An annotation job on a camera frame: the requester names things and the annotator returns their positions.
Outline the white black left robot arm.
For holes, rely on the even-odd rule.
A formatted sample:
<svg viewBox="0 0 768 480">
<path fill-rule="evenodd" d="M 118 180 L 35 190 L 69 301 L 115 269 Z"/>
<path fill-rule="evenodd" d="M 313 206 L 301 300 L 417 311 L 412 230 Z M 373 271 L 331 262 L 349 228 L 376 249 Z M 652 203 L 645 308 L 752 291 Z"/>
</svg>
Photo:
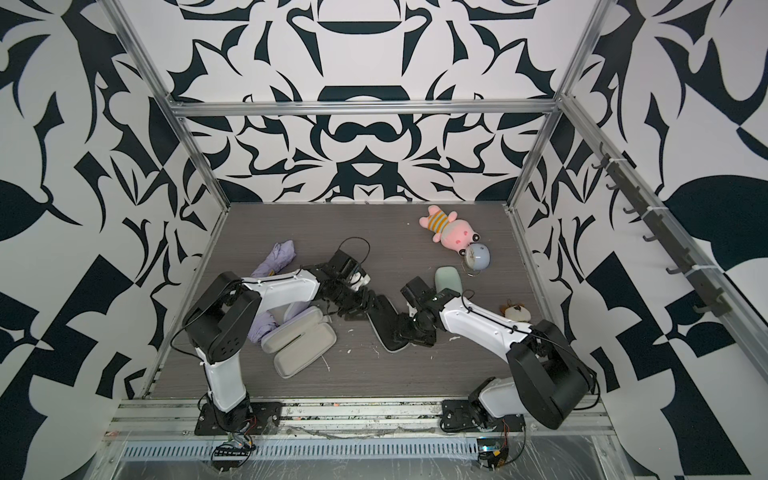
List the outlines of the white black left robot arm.
<svg viewBox="0 0 768 480">
<path fill-rule="evenodd" d="M 262 278 L 220 274 L 185 315 L 180 330 L 204 367 L 206 394 L 220 428 L 234 432 L 252 418 L 239 353 L 260 313 L 317 299 L 339 316 L 365 315 L 376 304 L 362 263 L 342 250 L 331 260 Z"/>
</svg>

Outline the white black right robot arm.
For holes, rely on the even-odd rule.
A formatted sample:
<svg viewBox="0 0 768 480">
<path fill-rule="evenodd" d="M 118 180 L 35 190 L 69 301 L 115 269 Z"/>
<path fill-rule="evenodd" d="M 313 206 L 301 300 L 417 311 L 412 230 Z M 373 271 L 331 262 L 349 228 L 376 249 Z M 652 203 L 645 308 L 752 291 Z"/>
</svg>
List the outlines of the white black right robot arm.
<svg viewBox="0 0 768 480">
<path fill-rule="evenodd" d="M 437 291 L 420 277 L 409 281 L 401 293 L 415 309 L 398 327 L 401 338 L 431 347 L 436 331 L 443 330 L 482 346 L 508 364 L 510 377 L 486 381 L 468 397 L 479 423 L 527 413 L 539 424 L 557 429 L 596 388 L 593 372 L 549 321 L 530 324 L 508 319 L 452 289 Z"/>
</svg>

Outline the lavender open umbrella case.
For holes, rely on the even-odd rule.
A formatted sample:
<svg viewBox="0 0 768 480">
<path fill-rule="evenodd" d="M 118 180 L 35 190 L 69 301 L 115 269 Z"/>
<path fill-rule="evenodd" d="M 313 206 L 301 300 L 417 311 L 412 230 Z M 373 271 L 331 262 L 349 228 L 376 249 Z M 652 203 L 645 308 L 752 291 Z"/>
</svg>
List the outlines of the lavender open umbrella case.
<svg viewBox="0 0 768 480">
<path fill-rule="evenodd" d="M 269 341 L 276 351 L 274 367 L 277 374 L 288 379 L 305 369 L 335 345 L 337 335 L 328 323 L 314 325 L 301 334 L 276 336 Z"/>
</svg>

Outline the lavender folded umbrella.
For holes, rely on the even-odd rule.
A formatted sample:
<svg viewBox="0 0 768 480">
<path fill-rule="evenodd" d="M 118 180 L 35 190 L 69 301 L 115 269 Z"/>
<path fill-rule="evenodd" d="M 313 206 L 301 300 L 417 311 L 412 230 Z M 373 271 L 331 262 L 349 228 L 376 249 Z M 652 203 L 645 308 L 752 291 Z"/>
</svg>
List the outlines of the lavender folded umbrella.
<svg viewBox="0 0 768 480">
<path fill-rule="evenodd" d="M 276 243 L 266 258 L 251 273 L 251 277 L 263 278 L 279 274 L 295 257 L 296 251 L 292 240 Z"/>
<path fill-rule="evenodd" d="M 254 344 L 259 344 L 261 339 L 278 328 L 273 314 L 267 310 L 257 314 L 248 331 L 247 338 Z"/>
</svg>

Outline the blue round alarm clock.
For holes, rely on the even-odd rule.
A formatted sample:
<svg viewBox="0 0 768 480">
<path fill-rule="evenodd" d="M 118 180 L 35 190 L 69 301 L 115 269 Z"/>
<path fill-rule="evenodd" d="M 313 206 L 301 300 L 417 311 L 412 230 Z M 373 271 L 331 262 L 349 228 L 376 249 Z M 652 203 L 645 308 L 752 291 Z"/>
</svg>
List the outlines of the blue round alarm clock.
<svg viewBox="0 0 768 480">
<path fill-rule="evenodd" d="M 490 263 L 490 250 L 482 243 L 470 244 L 462 255 L 462 268 L 470 277 L 478 276 L 484 272 Z"/>
</svg>

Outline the brown white plush dog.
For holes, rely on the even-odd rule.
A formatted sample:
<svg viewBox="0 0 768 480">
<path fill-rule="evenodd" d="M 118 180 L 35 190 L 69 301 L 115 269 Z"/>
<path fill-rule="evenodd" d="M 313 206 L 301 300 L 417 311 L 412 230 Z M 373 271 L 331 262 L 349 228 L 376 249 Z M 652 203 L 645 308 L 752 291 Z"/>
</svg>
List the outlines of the brown white plush dog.
<svg viewBox="0 0 768 480">
<path fill-rule="evenodd" d="M 532 320 L 530 311 L 521 303 L 507 302 L 500 307 L 500 311 L 506 319 L 514 322 L 530 323 Z"/>
</svg>

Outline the pink plush pig toy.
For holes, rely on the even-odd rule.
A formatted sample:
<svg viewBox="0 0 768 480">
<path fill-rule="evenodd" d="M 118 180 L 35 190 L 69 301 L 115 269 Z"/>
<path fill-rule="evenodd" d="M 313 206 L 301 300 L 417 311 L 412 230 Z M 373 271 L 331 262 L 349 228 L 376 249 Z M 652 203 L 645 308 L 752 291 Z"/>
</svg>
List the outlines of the pink plush pig toy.
<svg viewBox="0 0 768 480">
<path fill-rule="evenodd" d="M 428 207 L 428 214 L 419 219 L 419 225 L 432 233 L 434 243 L 459 255 L 464 255 L 471 244 L 480 241 L 480 235 L 469 222 L 460 219 L 456 211 L 446 213 L 437 205 Z"/>
</svg>

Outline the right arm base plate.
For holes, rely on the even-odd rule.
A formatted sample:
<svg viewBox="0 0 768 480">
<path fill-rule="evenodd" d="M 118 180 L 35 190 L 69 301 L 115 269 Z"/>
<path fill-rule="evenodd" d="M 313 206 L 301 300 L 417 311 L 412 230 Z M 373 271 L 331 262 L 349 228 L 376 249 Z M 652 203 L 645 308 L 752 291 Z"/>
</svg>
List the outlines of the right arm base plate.
<svg viewBox="0 0 768 480">
<path fill-rule="evenodd" d="M 439 428 L 448 434 L 493 432 L 498 421 L 490 416 L 478 400 L 443 400 Z"/>
</svg>

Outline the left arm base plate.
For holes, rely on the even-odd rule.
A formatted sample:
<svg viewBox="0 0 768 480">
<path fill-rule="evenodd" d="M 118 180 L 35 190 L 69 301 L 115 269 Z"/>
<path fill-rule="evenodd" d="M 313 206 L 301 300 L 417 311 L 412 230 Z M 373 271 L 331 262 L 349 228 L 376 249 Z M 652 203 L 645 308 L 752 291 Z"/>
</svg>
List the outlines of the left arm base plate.
<svg viewBox="0 0 768 480">
<path fill-rule="evenodd" d="M 230 412 L 219 410 L 212 403 L 200 407 L 194 435 L 200 437 L 244 433 L 269 435 L 280 425 L 283 404 L 281 402 L 245 402 Z"/>
</svg>

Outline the aluminium cage frame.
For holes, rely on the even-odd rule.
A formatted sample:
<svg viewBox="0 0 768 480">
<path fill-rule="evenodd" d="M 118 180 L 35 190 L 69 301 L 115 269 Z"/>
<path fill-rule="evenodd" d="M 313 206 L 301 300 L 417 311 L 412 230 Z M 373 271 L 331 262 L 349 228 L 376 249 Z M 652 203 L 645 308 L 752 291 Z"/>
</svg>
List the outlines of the aluminium cage frame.
<svg viewBox="0 0 768 480">
<path fill-rule="evenodd" d="M 451 113 L 542 113 L 547 115 L 544 126 L 537 134 L 536 143 L 529 154 L 531 159 L 538 158 L 543 151 L 543 144 L 553 135 L 556 123 L 566 117 L 576 131 L 588 143 L 590 150 L 601 158 L 600 144 L 612 157 L 624 158 L 611 141 L 588 118 L 586 111 L 578 101 L 560 92 L 551 100 L 403 100 L 403 101 L 309 101 L 309 102 L 273 102 L 273 103 L 176 103 L 165 93 L 159 74 L 152 65 L 146 48 L 141 43 L 138 33 L 127 12 L 118 1 L 104 1 L 101 4 L 107 19 L 112 24 L 122 45 L 135 61 L 140 73 L 159 103 L 159 108 L 169 121 L 176 137 L 190 155 L 194 166 L 202 174 L 204 184 L 211 188 L 223 210 L 230 209 L 230 201 L 215 178 L 209 163 L 204 158 L 184 119 L 198 116 L 224 116 L 227 114 L 266 114 L 266 115 L 382 115 L 382 114 L 451 114 Z M 658 196 L 651 192 L 647 183 L 631 166 L 631 173 L 640 184 L 652 194 L 652 202 L 663 206 Z M 692 236 L 684 229 L 673 215 L 673 225 L 681 227 L 682 240 L 690 246 L 695 259 L 714 266 L 708 271 L 712 279 L 723 287 L 726 299 L 733 311 L 718 317 L 726 330 L 740 346 L 744 355 L 761 374 L 767 373 L 767 326 L 760 320 L 758 312 L 749 306 L 746 298 L 737 291 L 736 286 L 726 279 L 723 270 L 712 262 L 705 262 L 703 250 L 695 245 Z"/>
</svg>

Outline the black wall hook rail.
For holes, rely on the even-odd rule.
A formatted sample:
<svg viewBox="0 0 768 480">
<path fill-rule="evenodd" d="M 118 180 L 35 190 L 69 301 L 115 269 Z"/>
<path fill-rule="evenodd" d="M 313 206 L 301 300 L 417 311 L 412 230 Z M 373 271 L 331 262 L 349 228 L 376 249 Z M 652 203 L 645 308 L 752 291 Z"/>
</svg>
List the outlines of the black wall hook rail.
<svg viewBox="0 0 768 480">
<path fill-rule="evenodd" d="M 613 181 L 607 188 L 621 192 L 627 199 L 630 207 L 624 207 L 624 213 L 646 225 L 650 235 L 643 236 L 643 240 L 647 243 L 657 242 L 670 257 L 674 266 L 667 267 L 666 272 L 669 275 L 682 275 L 692 286 L 700 298 L 700 305 L 695 305 L 693 310 L 700 315 L 711 313 L 716 317 L 731 313 L 733 309 L 723 287 L 708 274 L 714 266 L 695 259 L 691 247 L 682 240 L 681 227 L 673 225 L 670 210 L 652 202 L 652 194 L 633 176 L 628 160 L 612 157 L 603 150 L 603 144 L 600 144 L 599 152 L 601 158 L 592 168 L 604 170 Z"/>
</svg>

